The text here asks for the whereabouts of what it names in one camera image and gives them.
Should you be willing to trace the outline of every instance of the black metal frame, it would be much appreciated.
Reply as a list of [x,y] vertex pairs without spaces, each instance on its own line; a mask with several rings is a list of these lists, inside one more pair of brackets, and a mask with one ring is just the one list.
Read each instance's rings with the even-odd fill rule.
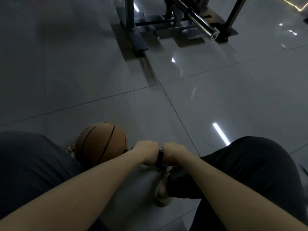
[[143,57],[143,52],[145,50],[148,50],[148,45],[143,39],[141,32],[151,32],[159,39],[158,35],[163,33],[165,34],[166,31],[168,31],[169,33],[174,31],[179,32],[188,28],[194,28],[196,27],[195,24],[197,24],[197,26],[199,27],[202,27],[202,23],[205,23],[205,27],[208,27],[210,30],[213,28],[219,30],[219,34],[216,39],[217,41],[227,42],[230,36],[238,34],[238,32],[232,28],[232,25],[237,18],[239,12],[241,11],[244,3],[246,2],[246,0],[237,0],[227,21],[224,21],[218,14],[216,14],[207,6],[209,0],[199,1],[196,10],[198,14],[196,14],[189,8],[183,9],[183,3],[180,3],[180,0],[172,1],[175,2],[172,8],[178,8],[180,11],[183,11],[185,13],[184,18],[178,19],[178,16],[181,16],[181,14],[177,15],[177,18],[176,16],[171,16],[171,7],[167,5],[166,1],[165,3],[167,5],[167,11],[165,16],[150,16],[135,19],[134,0],[125,0],[125,7],[117,7],[120,23],[130,38],[130,41],[133,45],[133,51],[136,57]]

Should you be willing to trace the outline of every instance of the person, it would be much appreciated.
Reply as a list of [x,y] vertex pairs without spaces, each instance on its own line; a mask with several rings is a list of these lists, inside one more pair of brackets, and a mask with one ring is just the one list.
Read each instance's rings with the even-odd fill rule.
[[[277,143],[244,137],[202,158],[177,143],[162,150],[174,167],[157,199],[202,198],[191,230],[308,230],[296,167]],[[135,167],[155,165],[158,152],[157,142],[139,141],[84,171],[45,136],[2,132],[0,230],[106,230],[97,218],[111,196]]]

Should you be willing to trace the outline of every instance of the basketball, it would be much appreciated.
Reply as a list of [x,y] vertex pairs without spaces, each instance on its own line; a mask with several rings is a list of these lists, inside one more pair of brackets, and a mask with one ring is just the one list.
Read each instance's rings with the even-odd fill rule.
[[96,123],[84,129],[75,143],[75,159],[87,167],[94,167],[127,150],[124,132],[114,124]]

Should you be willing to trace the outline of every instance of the black basketball line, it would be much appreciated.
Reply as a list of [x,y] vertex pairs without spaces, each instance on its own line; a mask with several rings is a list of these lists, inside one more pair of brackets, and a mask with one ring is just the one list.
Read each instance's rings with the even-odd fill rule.
[[108,140],[108,142],[107,142],[107,144],[106,144],[106,146],[105,146],[105,149],[104,149],[102,155],[101,155],[100,158],[98,159],[98,162],[96,163],[96,165],[98,165],[98,164],[100,163],[100,161],[102,160],[102,158],[103,158],[103,156],[104,156],[104,154],[105,154],[105,151],[107,150],[107,147],[108,147],[108,145],[109,145],[109,142],[110,142],[110,140],[111,140],[111,137],[112,137],[112,135],[113,135],[113,132],[114,132],[114,130],[115,130],[115,127],[116,127],[116,126],[113,125],[113,129],[112,129],[111,135],[110,135],[110,137],[109,137],[109,140]]
[[89,136],[89,134],[100,124],[97,124],[92,130],[90,130],[90,132],[87,134],[86,138],[84,139],[82,145],[81,145],[81,149],[80,149],[80,154],[82,154],[82,151],[83,151],[83,146],[84,146],[84,143],[86,142],[86,139],[87,137]]
[[124,133],[124,132],[123,132],[123,135],[124,135],[124,138],[125,138],[125,143],[124,143],[124,150],[123,150],[122,154],[124,154],[124,152],[125,152],[125,150],[126,150],[126,148],[125,148],[125,146],[126,146],[126,136],[125,136],[125,133]]

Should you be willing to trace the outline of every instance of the person's left arm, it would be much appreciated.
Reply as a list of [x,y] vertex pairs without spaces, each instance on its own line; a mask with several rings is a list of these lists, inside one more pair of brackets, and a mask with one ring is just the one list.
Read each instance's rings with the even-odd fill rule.
[[15,210],[0,221],[0,230],[89,229],[129,173],[140,164],[155,165],[158,151],[157,142],[140,141],[125,154],[79,174]]

